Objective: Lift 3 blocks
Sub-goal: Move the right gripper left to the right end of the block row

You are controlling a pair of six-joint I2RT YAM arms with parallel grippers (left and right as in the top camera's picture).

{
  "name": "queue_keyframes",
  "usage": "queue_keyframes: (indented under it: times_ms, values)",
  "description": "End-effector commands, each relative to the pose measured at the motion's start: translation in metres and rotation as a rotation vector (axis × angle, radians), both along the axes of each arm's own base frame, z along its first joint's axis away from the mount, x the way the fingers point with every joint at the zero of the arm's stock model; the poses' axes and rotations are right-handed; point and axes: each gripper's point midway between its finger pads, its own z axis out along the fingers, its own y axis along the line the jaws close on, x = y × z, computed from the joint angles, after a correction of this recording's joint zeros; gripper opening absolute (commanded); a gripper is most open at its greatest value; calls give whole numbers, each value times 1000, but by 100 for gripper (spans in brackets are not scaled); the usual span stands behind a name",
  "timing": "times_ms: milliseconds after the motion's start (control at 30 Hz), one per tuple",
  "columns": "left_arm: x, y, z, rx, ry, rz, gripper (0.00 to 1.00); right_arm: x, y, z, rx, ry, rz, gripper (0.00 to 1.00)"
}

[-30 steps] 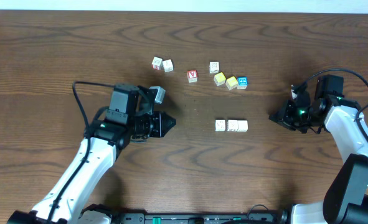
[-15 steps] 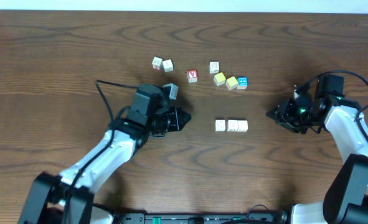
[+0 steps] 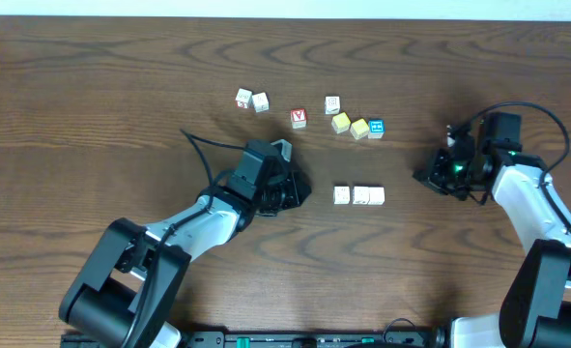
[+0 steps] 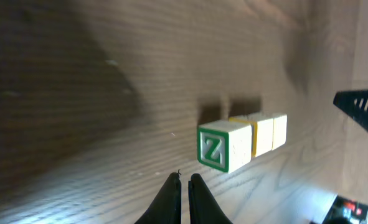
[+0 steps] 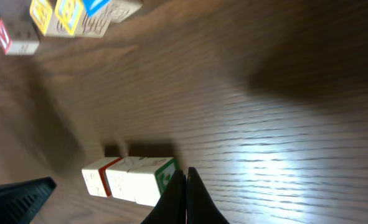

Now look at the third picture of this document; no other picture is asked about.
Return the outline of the white block violin picture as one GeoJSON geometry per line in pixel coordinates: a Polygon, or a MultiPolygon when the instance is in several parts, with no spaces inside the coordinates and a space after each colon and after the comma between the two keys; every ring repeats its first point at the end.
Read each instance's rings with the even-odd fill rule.
{"type": "Polygon", "coordinates": [[[352,197],[354,205],[368,205],[370,201],[370,187],[354,186],[352,197]]]}

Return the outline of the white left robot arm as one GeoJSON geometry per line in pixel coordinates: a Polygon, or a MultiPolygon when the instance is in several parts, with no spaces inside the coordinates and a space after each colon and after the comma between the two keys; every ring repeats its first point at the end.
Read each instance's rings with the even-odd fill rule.
{"type": "Polygon", "coordinates": [[[71,284],[59,317],[104,347],[175,347],[181,335],[166,320],[190,263],[255,217],[297,208],[310,193],[298,171],[263,178],[224,170],[173,217],[147,225],[119,218],[71,284]]]}

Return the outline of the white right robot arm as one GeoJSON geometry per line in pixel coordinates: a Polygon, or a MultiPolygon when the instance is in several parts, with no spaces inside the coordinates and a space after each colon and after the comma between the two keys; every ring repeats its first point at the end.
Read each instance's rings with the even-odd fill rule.
{"type": "Polygon", "coordinates": [[[571,347],[571,214],[541,158],[517,145],[476,152],[440,149],[413,174],[460,200],[490,194],[526,253],[500,311],[461,317],[432,331],[429,347],[571,347]]]}

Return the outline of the white block table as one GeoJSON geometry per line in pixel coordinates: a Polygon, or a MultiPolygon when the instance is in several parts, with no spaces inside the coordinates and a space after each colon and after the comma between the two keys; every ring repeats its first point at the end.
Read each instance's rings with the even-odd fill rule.
{"type": "Polygon", "coordinates": [[[333,188],[333,203],[335,205],[348,205],[351,201],[350,188],[347,186],[335,186],[333,188]]]}

